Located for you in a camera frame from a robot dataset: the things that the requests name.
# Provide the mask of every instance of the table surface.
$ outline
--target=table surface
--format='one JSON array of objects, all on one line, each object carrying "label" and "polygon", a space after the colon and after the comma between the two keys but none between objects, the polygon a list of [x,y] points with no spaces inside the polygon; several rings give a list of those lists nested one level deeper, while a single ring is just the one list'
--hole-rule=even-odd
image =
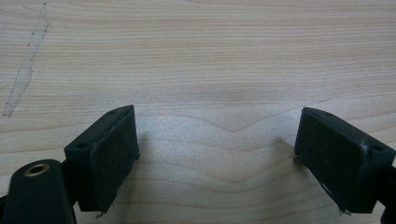
[{"label": "table surface", "polygon": [[293,146],[304,106],[396,147],[396,2],[1,0],[0,193],[108,110],[141,159],[78,223],[378,223],[341,215]]}]

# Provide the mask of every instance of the wooden table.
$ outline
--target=wooden table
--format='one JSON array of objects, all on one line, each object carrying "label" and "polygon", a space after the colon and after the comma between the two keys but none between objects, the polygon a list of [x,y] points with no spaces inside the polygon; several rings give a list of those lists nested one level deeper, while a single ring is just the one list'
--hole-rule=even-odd
[{"label": "wooden table", "polygon": [[141,159],[78,223],[378,223],[340,215],[291,162],[301,109],[396,147],[396,2],[0,3],[0,193],[108,110],[135,105]]}]

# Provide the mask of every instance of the textured rubber surface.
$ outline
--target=textured rubber surface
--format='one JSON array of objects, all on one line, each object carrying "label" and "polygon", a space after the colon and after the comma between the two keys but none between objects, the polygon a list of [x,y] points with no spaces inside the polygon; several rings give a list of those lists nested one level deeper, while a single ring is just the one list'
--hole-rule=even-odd
[{"label": "textured rubber surface", "polygon": [[372,213],[380,174],[395,151],[325,111],[304,108],[295,144],[305,165],[340,210]]},{"label": "textured rubber surface", "polygon": [[105,213],[139,155],[134,107],[107,112],[64,152],[68,173],[77,176],[72,191],[81,211]]}]

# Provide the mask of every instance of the black plastic bracket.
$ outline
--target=black plastic bracket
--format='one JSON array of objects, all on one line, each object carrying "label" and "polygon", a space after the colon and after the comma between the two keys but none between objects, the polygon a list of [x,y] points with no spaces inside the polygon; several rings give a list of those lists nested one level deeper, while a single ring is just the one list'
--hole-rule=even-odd
[{"label": "black plastic bracket", "polygon": [[328,112],[304,108],[294,150],[295,160],[341,211],[372,213],[377,200],[396,211],[395,150],[367,133]]},{"label": "black plastic bracket", "polygon": [[12,177],[0,199],[1,224],[76,223],[81,211],[107,212],[139,157],[134,106],[104,114],[65,149],[66,160],[35,161]]}]

